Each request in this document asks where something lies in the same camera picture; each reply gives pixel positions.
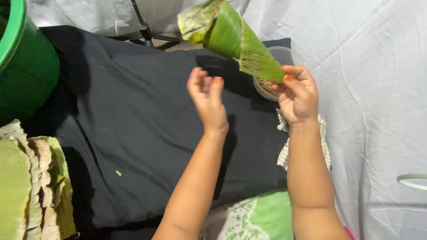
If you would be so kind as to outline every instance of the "orange fingernail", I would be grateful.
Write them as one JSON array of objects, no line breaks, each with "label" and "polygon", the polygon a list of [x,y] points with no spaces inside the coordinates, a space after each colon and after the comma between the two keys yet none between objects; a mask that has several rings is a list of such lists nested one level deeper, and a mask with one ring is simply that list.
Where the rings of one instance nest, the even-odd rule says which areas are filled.
[{"label": "orange fingernail", "polygon": [[290,82],[290,81],[292,81],[292,76],[291,76],[291,75],[286,75],[286,76],[285,76],[285,81],[286,81],[286,82]]}]

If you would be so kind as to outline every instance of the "white backdrop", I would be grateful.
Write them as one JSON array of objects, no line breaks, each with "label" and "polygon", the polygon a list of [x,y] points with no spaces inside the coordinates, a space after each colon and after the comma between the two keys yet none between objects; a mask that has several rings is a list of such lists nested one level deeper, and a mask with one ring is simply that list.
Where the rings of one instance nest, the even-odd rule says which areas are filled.
[{"label": "white backdrop", "polygon": [[[103,35],[137,30],[130,0],[28,0],[39,26]],[[154,32],[202,0],[139,0]],[[232,0],[263,40],[292,38],[319,84],[338,212],[356,239],[425,240],[427,191],[396,177],[427,172],[427,2]]]}]

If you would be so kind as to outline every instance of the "black cloth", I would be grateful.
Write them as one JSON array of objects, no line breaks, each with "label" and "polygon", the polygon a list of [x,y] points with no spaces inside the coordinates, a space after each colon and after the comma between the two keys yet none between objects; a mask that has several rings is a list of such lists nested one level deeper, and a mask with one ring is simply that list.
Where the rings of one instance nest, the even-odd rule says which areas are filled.
[{"label": "black cloth", "polygon": [[[61,74],[23,127],[29,136],[58,138],[78,231],[163,214],[203,133],[185,86],[197,66],[225,80],[230,131],[214,199],[286,187],[285,172],[276,166],[288,138],[276,128],[278,105],[256,92],[236,62],[208,50],[165,53],[70,26],[41,30],[59,55]],[[290,39],[273,44],[290,46]]]}]

